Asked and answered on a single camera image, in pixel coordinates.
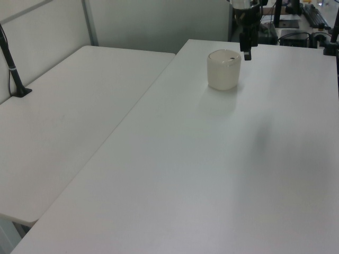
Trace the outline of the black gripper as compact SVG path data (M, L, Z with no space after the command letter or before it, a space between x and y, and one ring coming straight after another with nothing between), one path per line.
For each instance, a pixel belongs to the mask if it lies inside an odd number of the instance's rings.
M235 18L243 28L239 35L240 50L244 52L244 60L252 59L251 48L258 46L258 31L262 17L261 7L252 6L247 9L235 9Z

